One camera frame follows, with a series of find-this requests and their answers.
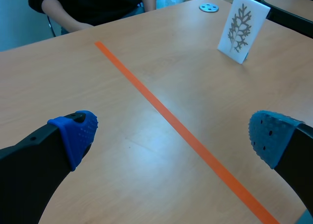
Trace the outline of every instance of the hand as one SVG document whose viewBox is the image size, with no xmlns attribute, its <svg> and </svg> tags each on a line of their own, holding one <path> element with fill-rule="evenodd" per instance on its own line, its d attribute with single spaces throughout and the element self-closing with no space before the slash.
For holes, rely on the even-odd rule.
<svg viewBox="0 0 313 224">
<path fill-rule="evenodd" d="M 84 22 L 76 22 L 71 28 L 68 29 L 69 32 L 76 32 L 79 30 L 87 29 L 93 27 L 92 25 Z"/>
</svg>

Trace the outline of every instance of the person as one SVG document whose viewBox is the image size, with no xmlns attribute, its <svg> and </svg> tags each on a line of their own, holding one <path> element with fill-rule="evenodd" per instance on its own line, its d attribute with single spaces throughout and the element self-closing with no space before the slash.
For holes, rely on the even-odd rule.
<svg viewBox="0 0 313 224">
<path fill-rule="evenodd" d="M 62 35 L 156 9 L 156 0 L 28 0 L 28 4 L 57 22 Z"/>
</svg>

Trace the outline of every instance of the black shirt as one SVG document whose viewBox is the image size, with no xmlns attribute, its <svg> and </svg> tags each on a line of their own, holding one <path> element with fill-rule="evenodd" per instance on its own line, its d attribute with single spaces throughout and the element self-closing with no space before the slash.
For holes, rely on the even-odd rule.
<svg viewBox="0 0 313 224">
<path fill-rule="evenodd" d="M 141 0 L 58 0 L 66 12 L 79 22 L 99 25 L 117 20 L 134 10 Z M 34 10 L 43 13 L 43 0 L 28 0 Z"/>
</svg>

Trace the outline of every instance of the blue rubber fingertip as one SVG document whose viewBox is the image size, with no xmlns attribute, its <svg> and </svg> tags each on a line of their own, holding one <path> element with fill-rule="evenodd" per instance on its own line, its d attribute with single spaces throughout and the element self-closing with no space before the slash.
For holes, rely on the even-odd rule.
<svg viewBox="0 0 313 224">
<path fill-rule="evenodd" d="M 296 127 L 303 123 L 275 112 L 258 111 L 249 123 L 251 145 L 256 154 L 274 169 Z"/>
<path fill-rule="evenodd" d="M 48 120 L 48 124 L 59 128 L 64 144 L 67 158 L 72 171 L 82 161 L 86 148 L 93 142 L 98 128 L 97 117 L 89 111 L 77 111 L 85 113 L 86 118 L 83 123 L 75 122 L 73 119 L 64 116 Z"/>
</svg>

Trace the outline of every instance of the white card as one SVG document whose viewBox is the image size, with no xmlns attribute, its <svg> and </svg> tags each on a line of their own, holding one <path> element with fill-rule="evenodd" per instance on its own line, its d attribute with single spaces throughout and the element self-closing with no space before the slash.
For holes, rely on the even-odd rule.
<svg viewBox="0 0 313 224">
<path fill-rule="evenodd" d="M 254 0 L 234 0 L 218 50 L 242 64 L 270 8 Z"/>
</svg>

